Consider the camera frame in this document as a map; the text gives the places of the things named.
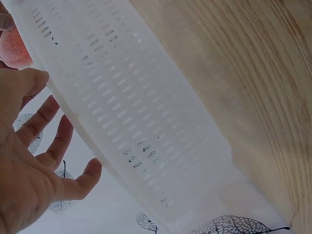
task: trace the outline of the pink sponge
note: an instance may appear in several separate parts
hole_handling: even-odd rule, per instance
[[[17,69],[33,63],[16,27],[1,34],[0,58],[8,67]]]

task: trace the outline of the black leaf pattern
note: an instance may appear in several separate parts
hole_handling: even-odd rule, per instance
[[[33,114],[24,114],[22,116],[19,116],[13,123],[14,131],[17,131],[18,129],[20,129],[21,126],[24,123],[26,123],[32,116]],[[39,148],[41,140],[42,140],[42,135],[43,133],[41,132],[39,136],[37,136],[37,138],[28,147],[28,151],[31,152],[32,154],[35,154],[35,152]]]
[[[282,229],[290,230],[289,227],[270,229],[251,218],[224,215],[202,225],[192,234],[269,234]]]
[[[69,174],[68,171],[66,171],[66,162],[63,161],[63,163],[64,163],[64,170],[55,172],[55,174],[57,174],[58,177],[61,177],[61,178],[74,179],[72,177],[72,175]],[[50,204],[48,209],[53,211],[53,212],[55,212],[55,213],[62,213],[65,210],[67,210],[71,205],[72,205],[72,201],[71,200],[55,201],[55,202]]]
[[[157,225],[153,223],[145,213],[139,212],[136,215],[136,221],[138,225],[140,225],[142,228],[152,231],[155,234],[157,234],[157,231],[158,231]]]

